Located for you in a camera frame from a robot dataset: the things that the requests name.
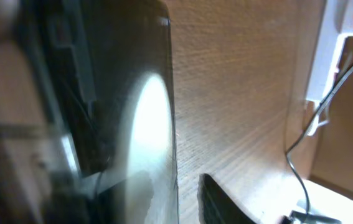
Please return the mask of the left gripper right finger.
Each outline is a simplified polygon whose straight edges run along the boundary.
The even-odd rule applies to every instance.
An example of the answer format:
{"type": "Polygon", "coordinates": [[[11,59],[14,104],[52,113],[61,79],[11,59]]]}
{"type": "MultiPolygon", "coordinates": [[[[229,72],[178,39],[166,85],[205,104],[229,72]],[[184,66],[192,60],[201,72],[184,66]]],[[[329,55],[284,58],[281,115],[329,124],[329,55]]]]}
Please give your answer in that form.
{"type": "Polygon", "coordinates": [[[199,177],[197,200],[201,224],[255,224],[209,174],[199,177]]]}

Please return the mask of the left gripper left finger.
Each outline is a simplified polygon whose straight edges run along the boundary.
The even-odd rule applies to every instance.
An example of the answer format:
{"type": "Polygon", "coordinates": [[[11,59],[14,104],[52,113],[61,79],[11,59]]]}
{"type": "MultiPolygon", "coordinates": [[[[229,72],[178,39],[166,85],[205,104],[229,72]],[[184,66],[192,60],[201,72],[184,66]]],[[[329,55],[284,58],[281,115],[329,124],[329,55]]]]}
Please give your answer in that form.
{"type": "Polygon", "coordinates": [[[23,1],[18,41],[49,121],[70,140],[70,168],[99,174],[114,155],[112,1],[23,1]]]}

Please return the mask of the black smartphone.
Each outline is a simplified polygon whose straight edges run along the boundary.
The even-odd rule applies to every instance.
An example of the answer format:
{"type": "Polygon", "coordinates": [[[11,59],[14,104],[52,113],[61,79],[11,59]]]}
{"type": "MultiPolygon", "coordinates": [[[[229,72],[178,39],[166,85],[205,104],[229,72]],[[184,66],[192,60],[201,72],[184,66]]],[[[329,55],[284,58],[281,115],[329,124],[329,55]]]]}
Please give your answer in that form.
{"type": "Polygon", "coordinates": [[[114,6],[114,155],[83,177],[70,168],[71,144],[58,132],[44,152],[49,176],[40,211],[45,223],[178,223],[171,22],[155,0],[114,6]]]}

